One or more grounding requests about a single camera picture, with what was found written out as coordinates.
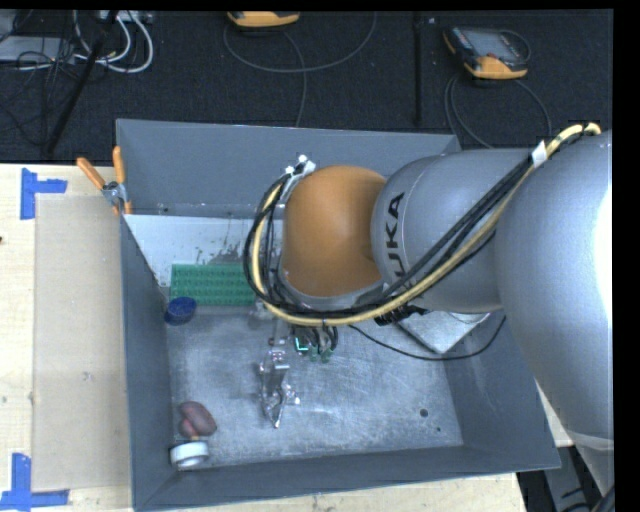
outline green light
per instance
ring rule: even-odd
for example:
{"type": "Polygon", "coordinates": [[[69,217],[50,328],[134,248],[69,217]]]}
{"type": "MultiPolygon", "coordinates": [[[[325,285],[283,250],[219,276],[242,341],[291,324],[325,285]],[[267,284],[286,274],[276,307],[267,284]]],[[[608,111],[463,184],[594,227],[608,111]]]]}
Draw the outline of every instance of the green light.
{"type": "Polygon", "coordinates": [[[301,347],[300,346],[300,338],[298,338],[296,336],[296,350],[300,351],[300,352],[306,352],[307,350],[309,350],[309,347],[301,347]]]}

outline green brush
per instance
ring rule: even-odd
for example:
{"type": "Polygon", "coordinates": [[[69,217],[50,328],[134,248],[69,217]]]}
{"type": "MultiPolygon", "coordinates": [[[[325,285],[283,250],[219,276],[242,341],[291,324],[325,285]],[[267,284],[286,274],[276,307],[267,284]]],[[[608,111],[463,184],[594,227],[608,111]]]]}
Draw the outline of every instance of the green brush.
{"type": "Polygon", "coordinates": [[[192,297],[199,306],[249,306],[255,300],[242,263],[172,265],[171,299],[177,297],[192,297]]]}

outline bin floor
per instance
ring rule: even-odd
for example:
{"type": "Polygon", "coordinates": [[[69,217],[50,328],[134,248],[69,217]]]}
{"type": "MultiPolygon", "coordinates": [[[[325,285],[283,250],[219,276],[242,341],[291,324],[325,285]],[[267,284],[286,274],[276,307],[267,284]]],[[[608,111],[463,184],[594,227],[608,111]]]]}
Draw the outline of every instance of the bin floor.
{"type": "MultiPolygon", "coordinates": [[[[178,405],[201,402],[218,424],[208,439],[210,465],[462,444],[446,363],[397,354],[347,327],[339,328],[327,363],[287,347],[287,382],[300,404],[287,405],[275,429],[261,407],[258,372],[273,326],[250,327],[241,308],[201,309],[188,324],[167,326],[176,440],[178,405]]],[[[429,354],[395,327],[358,326],[387,344],[429,354]]]]}

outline gray cylinder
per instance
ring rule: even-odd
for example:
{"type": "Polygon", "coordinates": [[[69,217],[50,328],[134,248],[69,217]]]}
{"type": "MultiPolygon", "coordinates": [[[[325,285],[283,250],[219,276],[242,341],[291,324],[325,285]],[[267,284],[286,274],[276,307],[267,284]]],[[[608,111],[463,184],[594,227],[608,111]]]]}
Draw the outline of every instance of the gray cylinder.
{"type": "MultiPolygon", "coordinates": [[[[400,279],[526,156],[523,149],[464,151],[416,160],[391,176],[371,222],[373,254],[384,281],[391,284],[400,279]]],[[[458,313],[500,309],[493,245],[489,242],[412,304],[458,313]]],[[[416,278],[429,270],[430,266],[425,267],[416,278]]]]}
{"type": "Polygon", "coordinates": [[[613,483],[611,153],[609,131],[553,155],[505,210],[494,248],[514,337],[578,450],[600,453],[590,469],[602,493],[613,483]]]}

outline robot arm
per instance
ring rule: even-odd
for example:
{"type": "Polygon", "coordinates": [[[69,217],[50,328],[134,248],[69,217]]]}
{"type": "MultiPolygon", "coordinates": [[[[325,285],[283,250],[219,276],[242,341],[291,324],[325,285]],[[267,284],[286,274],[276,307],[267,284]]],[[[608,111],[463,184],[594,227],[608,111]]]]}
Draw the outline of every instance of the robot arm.
{"type": "Polygon", "coordinates": [[[605,494],[613,485],[611,151],[610,131],[575,125],[532,154],[429,157],[386,181],[369,170],[319,169],[283,202],[303,160],[260,205],[245,247],[248,280],[294,326],[503,310],[605,494]],[[270,273],[257,242],[278,203],[283,248],[270,273]]]}

